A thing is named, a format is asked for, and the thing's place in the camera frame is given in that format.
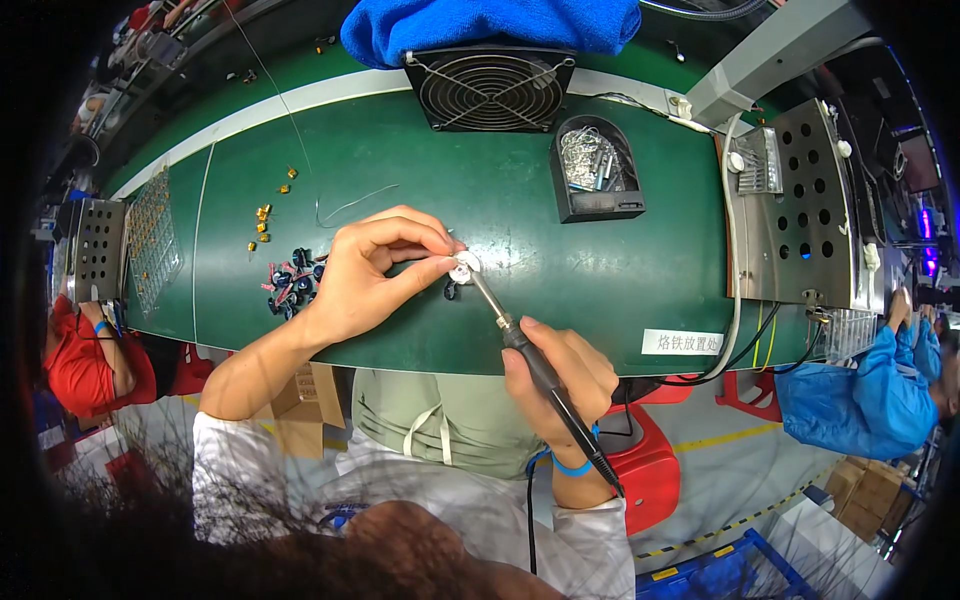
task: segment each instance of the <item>cooling fan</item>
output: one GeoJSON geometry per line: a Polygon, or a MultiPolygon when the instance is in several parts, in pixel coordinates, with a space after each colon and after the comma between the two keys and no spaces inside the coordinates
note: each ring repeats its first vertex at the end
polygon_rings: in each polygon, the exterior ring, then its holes
{"type": "Polygon", "coordinates": [[[564,100],[574,56],[476,45],[408,52],[404,70],[436,132],[546,132],[564,100]]]}

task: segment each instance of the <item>gray metal beam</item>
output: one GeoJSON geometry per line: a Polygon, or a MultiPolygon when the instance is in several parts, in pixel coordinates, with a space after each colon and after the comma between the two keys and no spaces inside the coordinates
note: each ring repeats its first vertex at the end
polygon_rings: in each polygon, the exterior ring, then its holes
{"type": "Polygon", "coordinates": [[[870,29],[850,0],[790,0],[690,88],[693,120],[721,125],[870,29]]]}

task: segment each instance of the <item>black plastic bin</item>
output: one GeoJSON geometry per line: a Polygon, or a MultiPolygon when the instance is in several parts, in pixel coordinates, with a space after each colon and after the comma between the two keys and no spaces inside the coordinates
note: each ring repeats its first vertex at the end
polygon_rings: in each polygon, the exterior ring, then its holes
{"type": "Polygon", "coordinates": [[[647,209],[636,177],[634,154],[630,150],[630,142],[627,141],[627,136],[607,119],[592,114],[582,114],[565,120],[557,130],[553,143],[550,144],[550,171],[553,174],[553,187],[557,194],[557,209],[560,212],[561,223],[633,219],[647,209]],[[564,170],[564,160],[560,156],[560,140],[565,133],[583,127],[595,127],[613,144],[617,159],[623,167],[623,181],[626,188],[624,191],[582,192],[570,189],[564,170]],[[583,198],[588,202],[574,202],[572,198],[574,194],[588,196],[583,198]]]}

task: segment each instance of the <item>blue wristband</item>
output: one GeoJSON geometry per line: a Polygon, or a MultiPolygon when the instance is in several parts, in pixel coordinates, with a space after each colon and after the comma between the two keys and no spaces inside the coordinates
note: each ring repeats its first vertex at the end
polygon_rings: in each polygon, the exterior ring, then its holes
{"type": "MultiPolygon", "coordinates": [[[[596,438],[600,435],[600,425],[596,423],[590,428],[590,432],[593,434],[593,437],[596,438]]],[[[587,471],[590,470],[590,467],[593,465],[590,463],[590,460],[587,459],[587,462],[580,468],[567,468],[560,464],[560,461],[557,460],[557,456],[553,452],[550,453],[550,457],[553,459],[553,466],[557,468],[561,473],[567,477],[583,477],[587,474],[587,471]]]]}

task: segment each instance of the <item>fan grille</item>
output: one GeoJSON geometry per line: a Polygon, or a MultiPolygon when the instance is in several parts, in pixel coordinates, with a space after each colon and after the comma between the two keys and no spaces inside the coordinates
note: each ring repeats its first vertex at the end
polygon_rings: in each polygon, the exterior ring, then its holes
{"type": "Polygon", "coordinates": [[[435,130],[546,130],[564,98],[556,72],[561,64],[505,54],[421,63],[420,103],[435,130]]]}

